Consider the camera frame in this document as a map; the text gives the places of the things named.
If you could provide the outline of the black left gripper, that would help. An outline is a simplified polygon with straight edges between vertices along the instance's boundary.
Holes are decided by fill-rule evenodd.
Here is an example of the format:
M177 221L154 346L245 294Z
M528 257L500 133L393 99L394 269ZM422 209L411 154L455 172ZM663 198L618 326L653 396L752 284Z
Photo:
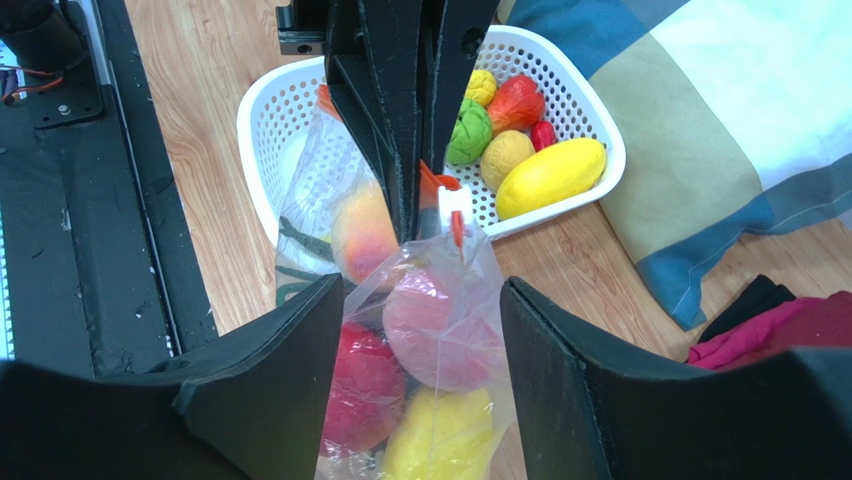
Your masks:
M419 1L291 0L275 8L282 55L324 55L327 39L333 105L380 183L400 243L417 233L421 125L422 159L440 174L498 6L425 1L422 10Z

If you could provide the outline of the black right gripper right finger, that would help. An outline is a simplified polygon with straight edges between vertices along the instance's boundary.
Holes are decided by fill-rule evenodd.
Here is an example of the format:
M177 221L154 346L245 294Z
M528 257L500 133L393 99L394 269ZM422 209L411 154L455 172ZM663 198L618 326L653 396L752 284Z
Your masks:
M531 479L847 479L851 353L796 348L716 373L559 307L500 293Z

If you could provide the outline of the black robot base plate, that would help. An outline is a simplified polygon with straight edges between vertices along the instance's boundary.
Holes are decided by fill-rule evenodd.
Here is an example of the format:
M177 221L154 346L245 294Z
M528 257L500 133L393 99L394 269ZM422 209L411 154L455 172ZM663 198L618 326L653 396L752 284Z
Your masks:
M216 340L122 1L1 5L1 358L144 372Z

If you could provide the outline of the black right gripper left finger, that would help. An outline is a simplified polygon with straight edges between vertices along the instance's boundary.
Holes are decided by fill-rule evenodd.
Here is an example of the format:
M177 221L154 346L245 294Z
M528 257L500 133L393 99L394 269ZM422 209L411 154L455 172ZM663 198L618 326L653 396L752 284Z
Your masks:
M5 479L311 479L340 337L344 283L145 373L84 379L1 365Z

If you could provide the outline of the orange yellow peach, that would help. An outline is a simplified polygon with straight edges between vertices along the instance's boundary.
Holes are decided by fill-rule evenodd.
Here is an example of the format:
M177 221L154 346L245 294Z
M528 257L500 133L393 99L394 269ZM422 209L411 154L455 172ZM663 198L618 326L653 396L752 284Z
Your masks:
M342 201L330 238L336 266L354 284L362 283L398 250L383 191L376 181L363 182Z

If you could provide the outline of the green scallion bunch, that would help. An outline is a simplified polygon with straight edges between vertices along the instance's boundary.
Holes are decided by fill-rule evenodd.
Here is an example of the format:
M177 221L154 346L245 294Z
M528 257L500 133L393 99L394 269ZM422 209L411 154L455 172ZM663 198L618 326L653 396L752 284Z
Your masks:
M320 277L340 270L333 260L327 217L299 223L280 215L278 232L275 300L281 307Z

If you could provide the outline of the clear zip top bag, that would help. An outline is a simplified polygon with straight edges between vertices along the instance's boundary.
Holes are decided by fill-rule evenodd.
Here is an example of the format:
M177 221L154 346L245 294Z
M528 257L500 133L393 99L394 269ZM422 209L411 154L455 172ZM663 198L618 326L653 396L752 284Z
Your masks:
M426 174L414 241L317 88L278 216L277 295L344 280L320 479L484 479L514 419L499 313L503 281L471 192Z

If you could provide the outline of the red apple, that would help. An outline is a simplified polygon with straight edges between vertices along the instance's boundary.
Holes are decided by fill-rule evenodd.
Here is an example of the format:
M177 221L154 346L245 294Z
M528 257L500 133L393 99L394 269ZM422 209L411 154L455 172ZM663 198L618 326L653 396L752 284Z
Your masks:
M346 458L385 441L402 418L406 390L390 346L367 327L344 323L319 454Z

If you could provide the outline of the pink peach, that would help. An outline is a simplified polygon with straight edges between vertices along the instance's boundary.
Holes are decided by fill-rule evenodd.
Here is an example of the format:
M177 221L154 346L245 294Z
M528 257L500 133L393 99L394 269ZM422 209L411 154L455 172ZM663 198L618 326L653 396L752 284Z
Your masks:
M501 366L492 291L475 281L408 272L387 296L382 326L402 367L420 383L453 392L486 386Z

